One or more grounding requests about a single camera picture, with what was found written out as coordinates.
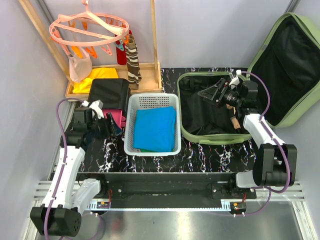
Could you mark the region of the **green shirt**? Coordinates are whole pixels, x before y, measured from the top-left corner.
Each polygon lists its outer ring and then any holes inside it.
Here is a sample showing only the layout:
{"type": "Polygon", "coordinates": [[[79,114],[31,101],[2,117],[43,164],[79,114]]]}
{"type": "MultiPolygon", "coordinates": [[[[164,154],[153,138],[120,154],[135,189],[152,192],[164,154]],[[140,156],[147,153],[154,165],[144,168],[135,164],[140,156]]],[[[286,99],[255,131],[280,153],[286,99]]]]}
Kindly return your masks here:
{"type": "Polygon", "coordinates": [[[155,153],[155,151],[142,149],[142,148],[136,148],[138,153],[155,153]]]}

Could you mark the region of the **blue shirt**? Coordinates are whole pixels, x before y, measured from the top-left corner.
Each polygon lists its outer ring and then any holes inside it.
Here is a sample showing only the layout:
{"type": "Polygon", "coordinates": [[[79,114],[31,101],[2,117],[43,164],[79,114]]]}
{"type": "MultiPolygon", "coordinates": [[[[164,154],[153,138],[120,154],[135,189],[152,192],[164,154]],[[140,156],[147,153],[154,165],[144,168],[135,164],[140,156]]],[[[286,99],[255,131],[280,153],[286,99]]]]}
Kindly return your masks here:
{"type": "Polygon", "coordinates": [[[138,109],[133,129],[133,147],[158,153],[175,147],[177,112],[172,106],[138,109]]]}

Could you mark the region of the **green hard-shell suitcase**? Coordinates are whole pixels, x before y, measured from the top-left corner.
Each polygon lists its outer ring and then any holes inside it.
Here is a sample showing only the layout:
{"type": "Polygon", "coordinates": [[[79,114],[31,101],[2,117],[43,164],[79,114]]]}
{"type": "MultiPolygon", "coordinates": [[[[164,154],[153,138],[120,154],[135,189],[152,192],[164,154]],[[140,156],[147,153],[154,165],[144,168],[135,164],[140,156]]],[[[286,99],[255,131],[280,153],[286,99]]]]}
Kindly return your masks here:
{"type": "MultiPolygon", "coordinates": [[[[235,130],[227,107],[216,107],[198,95],[229,74],[199,71],[178,78],[180,130],[188,141],[230,145],[251,138],[246,130],[235,130]]],[[[271,127],[293,125],[320,98],[319,28],[305,16],[285,13],[240,79],[258,84],[259,112],[271,127]]]]}

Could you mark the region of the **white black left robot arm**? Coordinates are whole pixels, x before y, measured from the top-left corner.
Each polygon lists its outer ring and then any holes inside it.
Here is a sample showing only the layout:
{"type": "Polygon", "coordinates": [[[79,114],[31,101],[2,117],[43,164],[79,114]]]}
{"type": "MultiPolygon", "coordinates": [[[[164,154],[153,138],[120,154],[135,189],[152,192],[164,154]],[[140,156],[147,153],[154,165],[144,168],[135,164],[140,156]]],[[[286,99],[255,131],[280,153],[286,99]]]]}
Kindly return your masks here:
{"type": "Polygon", "coordinates": [[[78,170],[88,146],[94,139],[117,137],[122,133],[110,112],[89,107],[76,108],[73,121],[62,131],[58,165],[40,206],[34,206],[30,218],[40,235],[75,237],[82,223],[82,215],[95,197],[110,196],[105,177],[87,176],[74,191],[78,170]]]}

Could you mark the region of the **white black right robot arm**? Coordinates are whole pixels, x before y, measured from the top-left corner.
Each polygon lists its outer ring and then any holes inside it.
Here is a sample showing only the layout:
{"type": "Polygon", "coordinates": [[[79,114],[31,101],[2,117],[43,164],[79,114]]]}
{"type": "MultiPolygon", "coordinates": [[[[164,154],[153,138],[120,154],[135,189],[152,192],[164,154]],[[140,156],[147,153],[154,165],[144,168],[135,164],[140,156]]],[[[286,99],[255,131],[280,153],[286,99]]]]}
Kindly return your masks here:
{"type": "Polygon", "coordinates": [[[237,173],[235,181],[227,185],[228,195],[235,199],[244,194],[245,188],[266,188],[274,193],[283,193],[294,183],[297,148],[281,140],[267,124],[264,115],[259,113],[258,88],[255,81],[236,83],[235,79],[227,81],[222,78],[197,93],[216,107],[234,107],[236,118],[258,147],[253,169],[237,173]]]}

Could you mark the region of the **magenta plastic tray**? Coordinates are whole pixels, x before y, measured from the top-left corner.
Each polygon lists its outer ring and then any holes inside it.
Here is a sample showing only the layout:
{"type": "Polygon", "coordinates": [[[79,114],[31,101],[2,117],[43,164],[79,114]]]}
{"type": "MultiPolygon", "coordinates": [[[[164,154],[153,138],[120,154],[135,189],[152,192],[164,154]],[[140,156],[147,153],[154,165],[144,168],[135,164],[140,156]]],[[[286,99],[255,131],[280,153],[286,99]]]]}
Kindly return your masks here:
{"type": "Polygon", "coordinates": [[[102,113],[106,119],[106,124],[110,130],[113,125],[117,125],[120,129],[123,129],[126,126],[126,117],[123,116],[123,111],[121,109],[102,109],[102,113]],[[109,120],[109,114],[112,115],[113,124],[109,120]]]}

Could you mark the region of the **beige cosmetic bottle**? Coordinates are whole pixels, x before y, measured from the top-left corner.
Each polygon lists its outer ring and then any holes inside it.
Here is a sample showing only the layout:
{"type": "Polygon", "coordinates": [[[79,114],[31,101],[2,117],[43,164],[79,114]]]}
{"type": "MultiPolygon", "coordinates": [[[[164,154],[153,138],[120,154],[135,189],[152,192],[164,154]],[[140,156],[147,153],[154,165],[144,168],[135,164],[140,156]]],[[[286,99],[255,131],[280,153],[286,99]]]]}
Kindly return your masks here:
{"type": "Polygon", "coordinates": [[[231,106],[231,105],[229,105],[229,104],[226,104],[226,108],[228,109],[228,111],[229,111],[230,113],[235,114],[236,109],[235,109],[234,106],[231,106]]]}

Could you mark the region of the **black box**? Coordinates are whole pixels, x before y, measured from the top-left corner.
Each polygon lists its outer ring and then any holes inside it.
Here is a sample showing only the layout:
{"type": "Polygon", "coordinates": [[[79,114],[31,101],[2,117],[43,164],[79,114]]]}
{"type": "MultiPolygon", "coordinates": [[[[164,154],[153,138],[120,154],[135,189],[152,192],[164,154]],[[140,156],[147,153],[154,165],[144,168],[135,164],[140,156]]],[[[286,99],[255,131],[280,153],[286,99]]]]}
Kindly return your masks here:
{"type": "Polygon", "coordinates": [[[103,102],[103,109],[128,109],[131,89],[129,82],[124,78],[95,78],[90,87],[87,101],[103,102]]]}

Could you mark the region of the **white plastic mesh basket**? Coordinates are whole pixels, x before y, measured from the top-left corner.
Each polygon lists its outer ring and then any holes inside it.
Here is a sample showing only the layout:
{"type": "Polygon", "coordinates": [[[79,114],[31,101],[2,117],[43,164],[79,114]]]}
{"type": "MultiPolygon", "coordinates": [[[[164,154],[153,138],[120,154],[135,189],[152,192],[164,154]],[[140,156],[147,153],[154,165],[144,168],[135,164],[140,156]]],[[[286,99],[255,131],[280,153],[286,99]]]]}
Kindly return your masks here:
{"type": "Polygon", "coordinates": [[[178,96],[141,93],[129,98],[124,151],[130,156],[166,157],[181,151],[178,96]]]}

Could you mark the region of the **brown capped cosmetic bottle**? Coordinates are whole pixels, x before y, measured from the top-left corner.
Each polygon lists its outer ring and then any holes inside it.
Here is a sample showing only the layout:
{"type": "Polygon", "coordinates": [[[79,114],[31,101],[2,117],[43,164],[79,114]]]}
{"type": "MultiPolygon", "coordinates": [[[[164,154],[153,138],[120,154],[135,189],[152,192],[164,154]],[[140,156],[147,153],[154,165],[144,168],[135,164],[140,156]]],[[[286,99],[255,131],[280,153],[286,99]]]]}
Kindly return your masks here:
{"type": "Polygon", "coordinates": [[[240,125],[238,119],[235,116],[232,116],[230,118],[230,121],[233,125],[233,128],[235,129],[235,132],[240,134],[241,133],[241,125],[240,125]]]}

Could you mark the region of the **brown striped sock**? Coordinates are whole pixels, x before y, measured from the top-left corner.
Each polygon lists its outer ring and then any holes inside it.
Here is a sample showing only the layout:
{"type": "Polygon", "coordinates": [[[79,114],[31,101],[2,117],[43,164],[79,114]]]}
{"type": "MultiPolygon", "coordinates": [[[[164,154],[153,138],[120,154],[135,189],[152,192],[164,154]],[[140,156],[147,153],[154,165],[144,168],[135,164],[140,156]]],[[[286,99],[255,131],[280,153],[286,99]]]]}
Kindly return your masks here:
{"type": "Polygon", "coordinates": [[[132,90],[138,90],[142,76],[140,73],[138,48],[132,34],[128,35],[128,42],[124,49],[129,86],[132,90]]]}

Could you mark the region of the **pale pink garment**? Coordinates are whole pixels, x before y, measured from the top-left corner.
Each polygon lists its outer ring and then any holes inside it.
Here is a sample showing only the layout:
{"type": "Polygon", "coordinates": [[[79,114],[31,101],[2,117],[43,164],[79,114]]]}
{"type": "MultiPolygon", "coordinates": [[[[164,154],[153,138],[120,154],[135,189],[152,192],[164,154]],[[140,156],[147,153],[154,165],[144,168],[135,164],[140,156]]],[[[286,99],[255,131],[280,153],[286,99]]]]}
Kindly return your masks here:
{"type": "Polygon", "coordinates": [[[82,47],[79,47],[79,50],[82,53],[82,58],[79,58],[76,53],[67,56],[69,61],[70,79],[75,83],[80,83],[87,78],[93,69],[90,54],[82,47]]]}

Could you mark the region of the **red garment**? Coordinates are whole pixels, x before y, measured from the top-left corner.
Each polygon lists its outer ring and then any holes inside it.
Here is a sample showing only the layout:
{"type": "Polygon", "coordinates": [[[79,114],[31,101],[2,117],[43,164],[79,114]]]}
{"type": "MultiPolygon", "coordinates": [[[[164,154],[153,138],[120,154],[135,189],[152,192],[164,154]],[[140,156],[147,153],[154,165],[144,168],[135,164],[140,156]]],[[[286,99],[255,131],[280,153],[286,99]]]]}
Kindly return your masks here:
{"type": "Polygon", "coordinates": [[[117,47],[116,47],[116,59],[117,59],[117,64],[118,65],[126,65],[127,64],[127,57],[126,57],[126,51],[125,51],[125,46],[128,45],[129,43],[129,36],[130,34],[132,34],[132,31],[129,30],[129,34],[125,37],[122,38],[118,41],[121,41],[123,43],[123,47],[124,47],[124,51],[120,51],[117,47]]]}

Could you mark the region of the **orange clothespin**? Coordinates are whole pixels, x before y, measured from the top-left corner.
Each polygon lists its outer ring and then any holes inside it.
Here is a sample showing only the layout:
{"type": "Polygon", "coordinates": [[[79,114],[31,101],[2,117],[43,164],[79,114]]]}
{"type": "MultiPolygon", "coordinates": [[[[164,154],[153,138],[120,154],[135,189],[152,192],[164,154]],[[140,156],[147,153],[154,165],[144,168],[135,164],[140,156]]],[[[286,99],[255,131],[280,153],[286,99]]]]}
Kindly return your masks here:
{"type": "Polygon", "coordinates": [[[95,51],[95,48],[93,46],[91,47],[86,47],[85,50],[93,57],[93,58],[97,58],[97,52],[95,51]]]}

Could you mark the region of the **teal clothespin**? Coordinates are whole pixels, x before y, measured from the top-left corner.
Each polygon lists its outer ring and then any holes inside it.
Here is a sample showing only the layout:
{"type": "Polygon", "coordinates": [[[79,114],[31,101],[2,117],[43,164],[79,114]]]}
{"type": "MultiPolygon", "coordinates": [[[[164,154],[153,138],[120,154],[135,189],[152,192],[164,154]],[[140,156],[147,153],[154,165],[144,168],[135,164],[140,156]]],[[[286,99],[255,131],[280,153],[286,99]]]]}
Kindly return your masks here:
{"type": "Polygon", "coordinates": [[[124,46],[123,46],[123,43],[121,41],[116,41],[115,43],[115,46],[120,50],[120,51],[124,51],[124,46]]]}

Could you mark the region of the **pink round clip hanger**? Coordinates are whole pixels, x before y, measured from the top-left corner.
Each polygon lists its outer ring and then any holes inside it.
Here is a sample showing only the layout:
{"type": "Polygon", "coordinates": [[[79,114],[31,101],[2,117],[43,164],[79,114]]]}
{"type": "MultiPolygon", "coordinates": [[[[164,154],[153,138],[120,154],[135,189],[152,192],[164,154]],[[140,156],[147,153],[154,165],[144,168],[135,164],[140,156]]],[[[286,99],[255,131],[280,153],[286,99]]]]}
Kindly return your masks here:
{"type": "Polygon", "coordinates": [[[62,47],[99,47],[112,56],[112,45],[129,34],[130,25],[121,17],[92,12],[89,2],[83,0],[84,11],[76,14],[59,14],[49,26],[51,39],[62,47]]]}

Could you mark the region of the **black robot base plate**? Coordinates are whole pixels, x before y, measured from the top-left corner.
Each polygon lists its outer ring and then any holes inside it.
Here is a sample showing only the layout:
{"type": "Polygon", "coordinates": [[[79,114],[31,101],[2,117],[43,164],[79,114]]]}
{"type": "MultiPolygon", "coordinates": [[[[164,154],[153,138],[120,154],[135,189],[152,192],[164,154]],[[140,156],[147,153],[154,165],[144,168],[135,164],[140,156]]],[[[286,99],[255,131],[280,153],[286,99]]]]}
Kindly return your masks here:
{"type": "Polygon", "coordinates": [[[57,214],[92,211],[230,212],[232,203],[269,194],[251,172],[55,173],[42,207],[57,214]]]}

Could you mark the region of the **aluminium frame rail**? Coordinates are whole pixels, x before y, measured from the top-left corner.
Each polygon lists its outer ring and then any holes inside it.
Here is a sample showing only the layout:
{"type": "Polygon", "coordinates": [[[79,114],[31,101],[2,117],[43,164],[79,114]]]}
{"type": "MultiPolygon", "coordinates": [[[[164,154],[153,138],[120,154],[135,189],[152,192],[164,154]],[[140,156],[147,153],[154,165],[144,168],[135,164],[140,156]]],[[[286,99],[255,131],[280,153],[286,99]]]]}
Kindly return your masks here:
{"type": "Polygon", "coordinates": [[[205,180],[147,180],[107,179],[111,195],[95,197],[85,211],[195,211],[227,212],[231,216],[248,215],[248,203],[291,202],[301,210],[298,224],[305,239],[317,239],[308,210],[302,204],[304,197],[298,182],[285,192],[276,193],[266,188],[239,188],[234,182],[205,180]]]}

